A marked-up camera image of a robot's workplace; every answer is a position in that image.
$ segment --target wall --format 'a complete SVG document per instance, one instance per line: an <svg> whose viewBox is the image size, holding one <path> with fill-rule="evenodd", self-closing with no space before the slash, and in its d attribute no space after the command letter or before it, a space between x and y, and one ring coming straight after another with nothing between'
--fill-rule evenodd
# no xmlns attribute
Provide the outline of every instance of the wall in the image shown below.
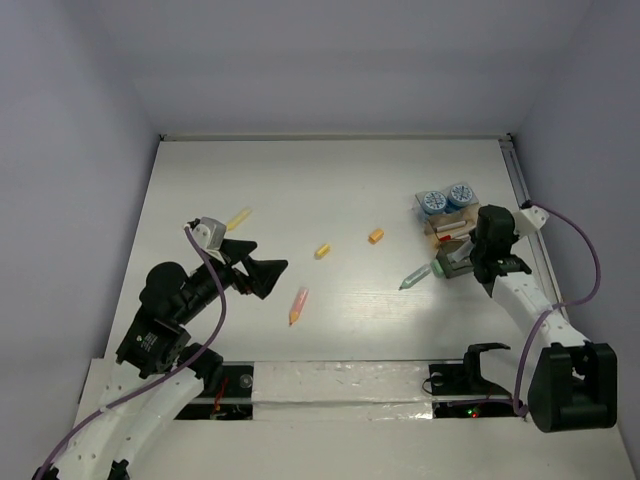
<svg viewBox="0 0 640 480"><path fill-rule="evenodd" d="M513 131L591 0L92 0L163 133Z"/></svg>
<svg viewBox="0 0 640 480"><path fill-rule="evenodd" d="M640 2L599 0L576 33L566 61L518 130L517 151L531 196L554 205L589 232L603 281L588 306L570 312L592 340L618 354L619 421L640 471ZM564 295L593 282L581 240L554 222L545 239Z"/></svg>
<svg viewBox="0 0 640 480"><path fill-rule="evenodd" d="M104 351L157 147L82 0L0 2L0 465L31 478Z"/></svg>

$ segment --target purple cable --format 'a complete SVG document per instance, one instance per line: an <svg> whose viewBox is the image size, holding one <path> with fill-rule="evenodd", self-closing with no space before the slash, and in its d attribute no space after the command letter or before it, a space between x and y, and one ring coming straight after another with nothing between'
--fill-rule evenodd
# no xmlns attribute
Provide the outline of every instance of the purple cable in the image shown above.
<svg viewBox="0 0 640 480"><path fill-rule="evenodd" d="M538 320L536 321L536 323L533 324L533 328L531 329L531 332L529 332L527 341L525 342L524 347L522 348L522 354L520 355L520 363L518 364L518 373L516 375L516 385L515 385L515 388L513 389L513 399L507 400L507 399L501 399L501 398L500 399L488 398L482 401L483 403L489 402L489 401L495 402L495 403L509 403L513 406L514 413L519 417L525 417L529 412L529 407L527 407L524 404L524 402L522 407L520 406L520 389L522 388L522 378L524 377L524 368L527 363L527 356L529 355L529 350L531 350L531 346L533 345L533 340L536 334L538 333L538 330L540 330L540 327L542 327L542 324L547 319L547 317L551 315L551 313L554 312L555 310L558 310L564 307L575 307L577 305L584 305L585 303L591 301L593 297L596 296L596 293L598 293L598 290L600 289L600 281L602 279L602 271L600 269L600 258L598 258L598 253L596 252L596 248L594 247L593 242L591 241L589 236L586 234L586 232L582 230L582 228L580 228L573 220L561 214L560 212L557 212L551 208L545 207L544 205L537 202L532 202L532 205L535 207L540 207L543 210L546 210L547 212L552 214L553 216L558 217L559 219L568 223L573 227L573 229L576 232L580 234L580 236L586 242L587 247L589 247L589 251L591 252L591 256L593 257L593 263L596 267L596 280L593 284L593 288L591 289L591 291L586 297L581 298L579 300L573 300L571 302L556 303L551 307L551 310L545 310L544 312L542 312L542 314L540 314L540 316L538 317ZM477 400L461 400L461 401L449 402L449 405L468 405L471 403L479 403L479 402Z"/></svg>
<svg viewBox="0 0 640 480"><path fill-rule="evenodd" d="M189 240L189 243L191 244L191 246L194 248L196 253L200 256L200 258L204 262L205 266L207 267L207 270L211 274L211 278L213 278L213 282L216 284L216 288L218 289L218 294L220 295L220 305L221 305L220 319L218 320L218 324L216 325L216 328L211 334L211 336L207 339L206 342L202 344L202 347L200 347L200 349L196 353L194 353L191 357L189 357L187 361L185 361L183 364L181 364L171 372L167 373L166 375L149 383L148 385L145 385L144 387L141 387L138 390L131 392L128 395L120 397L117 400L114 400L113 402L109 403L106 406L106 409L108 410L116 408L122 405L123 403L128 402L129 400L139 397L143 393L147 393L149 390L157 387L158 385L176 376L185 368L188 368L189 365L195 362L204 352L207 351L207 348L209 348L209 346L213 343L213 341L216 339L216 337L220 333L220 330L222 329L222 325L224 325L224 320L227 317L227 298L224 295L224 287L220 282L220 278L218 277L218 274L216 273L213 266L211 265L211 262L209 261L209 256L204 251L202 251L202 249L198 246L198 244L193 238L193 235L191 234L191 230L189 229L189 227L184 227L184 231L187 235L187 239ZM60 453L60 451L69 443L69 441L74 437L74 435L76 435L80 430L82 430L84 427L89 425L92 421L94 421L100 415L102 415L102 411L96 410L87 418L82 420L78 425L73 427L73 429L71 429L71 431L67 435L65 435L65 437L62 440L60 440L60 442L55 446L53 451L49 454L47 459L42 464L42 467L38 469L38 473L34 477L34 480L42 480L42 477L44 476L46 471L49 469L49 466L53 463L55 458L58 456L58 453Z"/></svg>

